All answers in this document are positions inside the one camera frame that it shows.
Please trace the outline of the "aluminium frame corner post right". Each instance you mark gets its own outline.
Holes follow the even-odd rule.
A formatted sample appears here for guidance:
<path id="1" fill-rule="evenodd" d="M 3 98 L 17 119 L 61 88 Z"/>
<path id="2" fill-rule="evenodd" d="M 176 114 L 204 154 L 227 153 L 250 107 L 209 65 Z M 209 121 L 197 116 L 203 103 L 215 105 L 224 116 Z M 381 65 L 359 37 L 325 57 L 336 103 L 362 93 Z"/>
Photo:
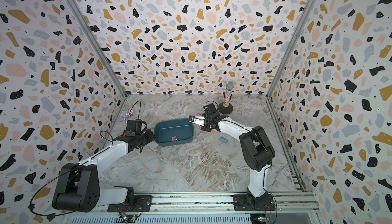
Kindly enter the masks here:
<path id="1" fill-rule="evenodd" d="M 292 55 L 292 52 L 294 51 L 295 45 L 301 35 L 301 32 L 303 31 L 303 29 L 305 27 L 305 24 L 307 23 L 307 19 L 309 17 L 311 10 L 313 9 L 315 3 L 316 3 L 316 0 L 308 0 L 307 4 L 305 5 L 303 13 L 299 19 L 298 24 L 297 24 L 297 27 L 292 35 L 291 40 L 289 41 L 286 52 L 284 53 L 282 62 L 279 65 L 277 72 L 276 72 L 276 75 L 274 76 L 273 81 L 271 83 L 271 86 L 268 90 L 268 93 L 266 94 L 267 99 L 269 99 L 273 96 L 274 89 L 278 86 L 280 76 L 282 75 L 285 66 L 288 64 L 290 56 Z"/>

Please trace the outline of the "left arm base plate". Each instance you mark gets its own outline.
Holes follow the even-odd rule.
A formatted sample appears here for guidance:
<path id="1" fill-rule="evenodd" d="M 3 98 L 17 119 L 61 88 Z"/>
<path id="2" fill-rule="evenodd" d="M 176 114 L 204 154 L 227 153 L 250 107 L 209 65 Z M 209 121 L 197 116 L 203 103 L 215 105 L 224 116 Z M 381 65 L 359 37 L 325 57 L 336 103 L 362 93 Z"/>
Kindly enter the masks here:
<path id="1" fill-rule="evenodd" d="M 152 195 L 136 195 L 131 197 L 130 202 L 121 204 L 111 204 L 108 206 L 107 212 L 109 213 L 140 213 L 149 212 L 152 204 Z"/>

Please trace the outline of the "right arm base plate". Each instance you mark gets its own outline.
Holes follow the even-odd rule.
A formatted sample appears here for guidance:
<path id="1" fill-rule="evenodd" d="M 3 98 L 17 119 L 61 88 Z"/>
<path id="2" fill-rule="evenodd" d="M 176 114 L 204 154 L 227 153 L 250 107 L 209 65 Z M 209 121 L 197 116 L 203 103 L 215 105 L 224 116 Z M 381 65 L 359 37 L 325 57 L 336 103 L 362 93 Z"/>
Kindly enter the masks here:
<path id="1" fill-rule="evenodd" d="M 235 211 L 275 211 L 276 205 L 271 194 L 264 194 L 261 197 L 254 197 L 251 194 L 233 195 L 233 205 Z"/>

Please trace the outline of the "teal plastic storage box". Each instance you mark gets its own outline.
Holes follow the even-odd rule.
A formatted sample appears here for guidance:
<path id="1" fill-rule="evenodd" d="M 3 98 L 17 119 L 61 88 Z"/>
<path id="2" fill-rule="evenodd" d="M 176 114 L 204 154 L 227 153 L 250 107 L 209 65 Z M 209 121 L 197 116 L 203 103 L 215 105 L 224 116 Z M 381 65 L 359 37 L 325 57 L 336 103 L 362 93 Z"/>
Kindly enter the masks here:
<path id="1" fill-rule="evenodd" d="M 195 131 L 194 125 L 188 119 L 184 118 L 157 123 L 154 134 L 155 142 L 161 147 L 166 147 L 191 143 Z M 178 141 L 172 142 L 173 136 L 176 136 Z"/>

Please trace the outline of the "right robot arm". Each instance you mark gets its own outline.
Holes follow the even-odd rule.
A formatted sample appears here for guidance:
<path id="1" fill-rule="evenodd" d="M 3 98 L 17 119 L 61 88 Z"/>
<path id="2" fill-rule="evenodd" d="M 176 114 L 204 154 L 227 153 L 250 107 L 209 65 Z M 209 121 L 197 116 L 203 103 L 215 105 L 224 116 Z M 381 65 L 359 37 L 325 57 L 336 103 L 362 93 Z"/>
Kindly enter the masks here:
<path id="1" fill-rule="evenodd" d="M 273 164 L 275 150 L 264 128 L 247 127 L 229 117 L 233 106 L 227 107 L 223 103 L 216 107 L 213 103 L 204 106 L 202 116 L 189 116 L 189 122 L 201 126 L 202 131 L 216 130 L 238 140 L 241 145 L 244 160 L 250 168 L 250 183 L 245 195 L 245 203 L 241 204 L 239 198 L 234 197 L 236 207 L 259 210 L 270 203 L 267 198 L 266 178 L 268 170 Z"/>

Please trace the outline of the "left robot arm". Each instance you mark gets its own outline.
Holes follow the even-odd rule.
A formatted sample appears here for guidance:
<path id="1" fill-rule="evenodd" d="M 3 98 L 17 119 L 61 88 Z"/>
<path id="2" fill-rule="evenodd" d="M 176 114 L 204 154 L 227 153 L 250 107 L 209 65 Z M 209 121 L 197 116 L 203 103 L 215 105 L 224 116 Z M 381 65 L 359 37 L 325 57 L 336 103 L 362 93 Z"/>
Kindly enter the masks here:
<path id="1" fill-rule="evenodd" d="M 75 212 L 90 212 L 95 207 L 109 206 L 119 214 L 123 223 L 136 221 L 147 210 L 135 197 L 132 187 L 100 186 L 100 175 L 117 160 L 135 149 L 143 150 L 154 141 L 155 135 L 148 124 L 139 117 L 126 120 L 124 132 L 113 137 L 107 131 L 99 133 L 102 139 L 109 141 L 108 146 L 78 163 L 68 163 L 54 178 L 57 183 L 53 195 L 52 207 L 57 213 L 41 214 L 35 210 L 35 204 L 29 202 L 29 211 L 39 217 L 52 221 L 54 218 Z"/>

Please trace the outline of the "purple bunny plush toy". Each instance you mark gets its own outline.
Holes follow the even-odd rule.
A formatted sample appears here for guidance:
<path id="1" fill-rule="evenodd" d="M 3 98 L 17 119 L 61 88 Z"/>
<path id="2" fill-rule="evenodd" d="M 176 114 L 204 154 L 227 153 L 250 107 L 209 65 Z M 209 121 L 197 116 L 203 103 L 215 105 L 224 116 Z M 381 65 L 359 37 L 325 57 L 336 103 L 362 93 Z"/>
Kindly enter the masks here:
<path id="1" fill-rule="evenodd" d="M 130 117 L 134 116 L 133 110 L 128 110 L 126 113 L 121 117 L 122 121 L 128 121 Z"/>

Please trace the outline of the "aluminium frame corner post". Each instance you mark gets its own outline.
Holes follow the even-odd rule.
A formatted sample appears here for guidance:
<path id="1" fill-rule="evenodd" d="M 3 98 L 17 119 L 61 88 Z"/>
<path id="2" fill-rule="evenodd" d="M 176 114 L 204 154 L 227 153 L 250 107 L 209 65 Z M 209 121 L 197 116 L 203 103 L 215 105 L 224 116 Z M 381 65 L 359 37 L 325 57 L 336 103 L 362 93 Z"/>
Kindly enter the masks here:
<path id="1" fill-rule="evenodd" d="M 315 3 L 316 3 L 316 0 L 308 0 L 307 4 L 305 5 L 303 13 L 299 19 L 298 24 L 297 24 L 297 27 L 292 35 L 291 40 L 289 41 L 286 52 L 284 53 L 282 62 L 279 65 L 277 72 L 276 72 L 276 75 L 274 76 L 273 81 L 271 83 L 271 86 L 268 90 L 268 93 L 266 94 L 267 99 L 269 99 L 273 96 L 274 89 L 278 86 L 280 76 L 282 75 L 285 66 L 288 64 L 290 56 L 292 55 L 292 52 L 294 51 L 295 45 L 301 35 L 301 32 L 303 31 L 303 29 L 305 27 L 305 24 L 307 23 L 307 19 L 309 17 L 311 10 L 313 9 Z"/>
<path id="2" fill-rule="evenodd" d="M 77 21 L 77 23 L 79 24 L 81 30 L 83 31 L 83 33 L 85 34 L 88 42 L 91 44 L 93 50 L 95 51 L 95 53 L 98 55 L 100 61 L 102 62 L 105 70 L 107 71 L 110 79 L 113 81 L 114 86 L 117 90 L 117 92 L 123 97 L 123 98 L 127 98 L 127 95 L 125 93 L 125 91 L 122 88 L 122 85 L 120 84 L 117 76 L 115 75 L 110 63 L 108 62 L 106 55 L 104 54 L 104 52 L 102 51 L 102 48 L 100 47 L 99 43 L 97 42 L 96 38 L 94 37 L 89 24 L 85 21 L 83 14 L 80 10 L 80 8 L 78 7 L 77 3 L 75 0 L 65 0 L 66 4 L 68 5 L 70 11 L 72 12 L 72 14 L 75 17 L 75 20 Z"/>

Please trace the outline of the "aluminium frame corner post left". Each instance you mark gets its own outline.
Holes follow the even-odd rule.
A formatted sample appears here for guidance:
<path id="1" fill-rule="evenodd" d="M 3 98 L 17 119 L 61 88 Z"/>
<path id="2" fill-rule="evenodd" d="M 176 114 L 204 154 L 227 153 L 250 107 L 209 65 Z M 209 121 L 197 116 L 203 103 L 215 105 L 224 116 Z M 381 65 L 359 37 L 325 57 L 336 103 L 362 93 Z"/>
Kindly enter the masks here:
<path id="1" fill-rule="evenodd" d="M 77 23 L 79 24 L 81 30 L 83 31 L 83 33 L 85 34 L 88 42 L 91 44 L 93 50 L 95 51 L 95 53 L 98 55 L 100 61 L 102 62 L 105 70 L 107 71 L 110 79 L 113 81 L 114 86 L 117 90 L 117 92 L 123 97 L 123 98 L 127 98 L 127 95 L 125 93 L 125 91 L 122 88 L 122 85 L 120 84 L 117 76 L 115 75 L 110 63 L 108 62 L 106 55 L 104 54 L 104 52 L 102 51 L 102 48 L 100 47 L 99 43 L 97 42 L 96 38 L 94 37 L 89 24 L 85 21 L 83 14 L 80 10 L 80 8 L 78 7 L 77 3 L 75 0 L 65 0 L 66 4 L 68 5 L 70 11 L 72 12 L 72 14 L 75 17 L 75 20 L 77 21 Z"/>

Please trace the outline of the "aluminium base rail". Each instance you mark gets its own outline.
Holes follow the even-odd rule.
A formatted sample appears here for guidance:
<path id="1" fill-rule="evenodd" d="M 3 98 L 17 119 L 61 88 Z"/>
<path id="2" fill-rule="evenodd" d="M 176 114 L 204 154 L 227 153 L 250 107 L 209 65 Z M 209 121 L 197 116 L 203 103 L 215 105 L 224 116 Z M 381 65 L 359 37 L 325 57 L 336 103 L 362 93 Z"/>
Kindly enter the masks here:
<path id="1" fill-rule="evenodd" d="M 142 193 L 130 212 L 110 212 L 107 206 L 76 212 L 62 224 L 322 224 L 310 192 L 272 192 L 267 203 L 251 208 L 244 193 Z"/>

